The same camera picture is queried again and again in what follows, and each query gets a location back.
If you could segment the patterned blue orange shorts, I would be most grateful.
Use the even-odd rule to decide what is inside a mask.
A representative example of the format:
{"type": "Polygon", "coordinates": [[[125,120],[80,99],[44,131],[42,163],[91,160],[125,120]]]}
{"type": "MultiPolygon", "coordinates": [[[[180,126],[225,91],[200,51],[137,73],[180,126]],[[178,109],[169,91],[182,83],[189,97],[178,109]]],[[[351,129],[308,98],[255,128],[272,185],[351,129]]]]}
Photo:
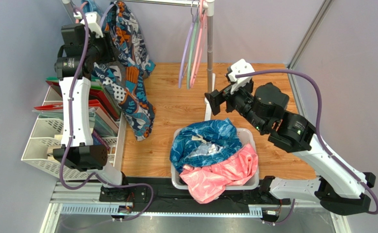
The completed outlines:
{"type": "Polygon", "coordinates": [[[155,63],[150,59],[138,21],[129,7],[117,1],[108,10],[103,30],[109,32],[119,52],[114,62],[94,64],[92,76],[98,78],[124,113],[138,141],[152,132],[155,107],[149,102],[144,80],[155,63]]]}

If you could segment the purple notched hanger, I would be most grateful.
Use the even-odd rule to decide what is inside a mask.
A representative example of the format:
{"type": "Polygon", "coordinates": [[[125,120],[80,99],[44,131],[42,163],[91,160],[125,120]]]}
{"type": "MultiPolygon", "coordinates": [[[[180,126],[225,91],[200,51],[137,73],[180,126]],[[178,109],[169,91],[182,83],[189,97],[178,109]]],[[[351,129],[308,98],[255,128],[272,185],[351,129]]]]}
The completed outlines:
{"type": "Polygon", "coordinates": [[[115,3],[111,3],[107,8],[106,10],[104,11],[101,19],[100,19],[100,22],[99,22],[99,26],[101,29],[103,29],[103,25],[104,25],[104,22],[106,21],[106,17],[108,15],[108,13],[110,12],[110,10],[115,6],[115,3]]]}

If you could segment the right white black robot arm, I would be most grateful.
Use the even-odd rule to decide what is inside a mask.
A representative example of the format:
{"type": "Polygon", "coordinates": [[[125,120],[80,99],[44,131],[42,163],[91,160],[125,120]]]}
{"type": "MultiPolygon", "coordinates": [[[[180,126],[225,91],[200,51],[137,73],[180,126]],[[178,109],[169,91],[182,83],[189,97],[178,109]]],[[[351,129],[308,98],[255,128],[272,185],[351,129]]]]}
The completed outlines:
{"type": "Polygon", "coordinates": [[[327,154],[317,138],[315,127],[302,115],[287,111],[289,96],[278,87],[266,83],[254,88],[253,82],[248,82],[233,90],[228,85],[223,90],[206,93],[205,98],[214,115],[225,103],[227,112],[237,111],[261,135],[268,135],[268,141],[275,147],[299,157],[318,173],[312,180],[266,176],[259,189],[261,193],[279,200],[313,201],[342,216],[369,211],[371,198],[365,191],[374,186],[375,175],[345,169],[338,156],[327,154]]]}

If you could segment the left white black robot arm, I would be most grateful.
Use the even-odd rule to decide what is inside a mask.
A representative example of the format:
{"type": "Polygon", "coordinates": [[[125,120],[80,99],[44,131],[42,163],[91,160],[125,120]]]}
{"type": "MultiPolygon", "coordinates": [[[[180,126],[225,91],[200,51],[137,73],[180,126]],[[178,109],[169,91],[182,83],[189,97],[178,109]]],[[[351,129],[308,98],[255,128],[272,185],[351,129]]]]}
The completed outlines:
{"type": "Polygon", "coordinates": [[[59,80],[63,100],[63,137],[61,146],[53,150],[53,157],[60,162],[60,182],[64,169],[74,169],[95,176],[105,187],[120,187],[122,172],[108,161],[104,145],[94,144],[89,122],[89,93],[91,73],[97,62],[113,61],[114,46],[109,33],[93,32],[87,25],[75,23],[61,28],[63,45],[57,55],[54,69],[59,80]]]}

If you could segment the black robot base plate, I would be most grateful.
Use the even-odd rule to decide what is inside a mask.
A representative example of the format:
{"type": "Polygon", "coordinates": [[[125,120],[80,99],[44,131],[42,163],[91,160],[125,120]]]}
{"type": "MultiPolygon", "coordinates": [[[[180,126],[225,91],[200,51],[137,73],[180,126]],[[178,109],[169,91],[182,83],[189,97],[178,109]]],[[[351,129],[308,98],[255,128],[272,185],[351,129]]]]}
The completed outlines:
{"type": "Polygon", "coordinates": [[[199,204],[188,190],[176,189],[170,178],[128,177],[128,188],[100,188],[100,202],[118,202],[131,206],[134,211],[141,211],[148,204],[147,211],[188,211],[188,212],[223,212],[245,213],[252,205],[278,209],[289,206],[290,199],[279,200],[269,193],[252,190],[224,191],[218,199],[207,204],[199,204]]]}

